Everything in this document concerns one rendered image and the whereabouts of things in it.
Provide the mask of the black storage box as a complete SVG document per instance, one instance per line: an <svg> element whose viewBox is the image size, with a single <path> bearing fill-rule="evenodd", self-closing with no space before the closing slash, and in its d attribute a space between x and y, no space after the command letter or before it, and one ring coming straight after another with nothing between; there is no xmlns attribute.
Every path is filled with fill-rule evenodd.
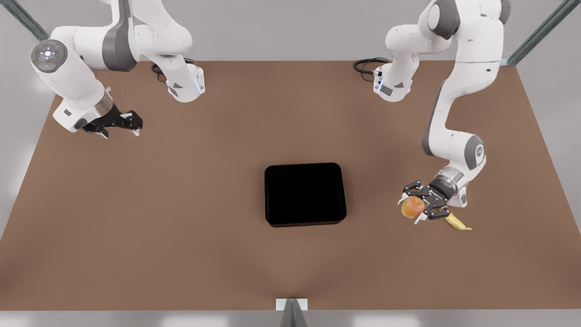
<svg viewBox="0 0 581 327"><path fill-rule="evenodd" d="M342 169L334 162L268 166L264 198L275 228L334 225L347 216Z"/></svg>

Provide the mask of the silver frame post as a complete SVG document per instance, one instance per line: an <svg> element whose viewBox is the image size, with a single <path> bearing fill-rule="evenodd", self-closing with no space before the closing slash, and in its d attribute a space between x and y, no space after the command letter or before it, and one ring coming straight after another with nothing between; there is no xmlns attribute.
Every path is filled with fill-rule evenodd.
<svg viewBox="0 0 581 327"><path fill-rule="evenodd" d="M581 0L563 0L544 21L521 43L508 58L502 59L501 66L514 67L521 62L540 42L546 38L575 8Z"/></svg>
<svg viewBox="0 0 581 327"><path fill-rule="evenodd" d="M18 0L0 0L0 5L25 27L36 40L49 39L47 31L21 6Z"/></svg>
<svg viewBox="0 0 581 327"><path fill-rule="evenodd" d="M282 311L280 327L309 327L304 316L308 310L307 298L278 298L276 310Z"/></svg>

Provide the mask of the yellow banana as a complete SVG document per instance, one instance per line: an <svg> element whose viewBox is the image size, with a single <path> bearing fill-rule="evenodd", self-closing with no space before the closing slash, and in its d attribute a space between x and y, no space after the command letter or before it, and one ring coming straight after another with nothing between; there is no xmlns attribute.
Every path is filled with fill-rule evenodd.
<svg viewBox="0 0 581 327"><path fill-rule="evenodd" d="M453 213L452 211L450 211L450 209L448 207L444 208L439 208L438 211L442 212L442 211L446 211L448 213L448 216L445 217L444 219L448 222L448 224L450 224L453 228L456 228L457 230L463 230L463 231L467 231L467 230L472 230L472 228L467 227L463 222L461 222Z"/></svg>

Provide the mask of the red yellow apple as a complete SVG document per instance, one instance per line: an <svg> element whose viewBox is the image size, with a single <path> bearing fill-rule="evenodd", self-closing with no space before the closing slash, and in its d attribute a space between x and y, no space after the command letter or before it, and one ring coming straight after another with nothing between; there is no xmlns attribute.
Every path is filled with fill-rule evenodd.
<svg viewBox="0 0 581 327"><path fill-rule="evenodd" d="M418 218L427 207L421 198L418 198L414 195L403 199L400 206L401 213L408 218Z"/></svg>

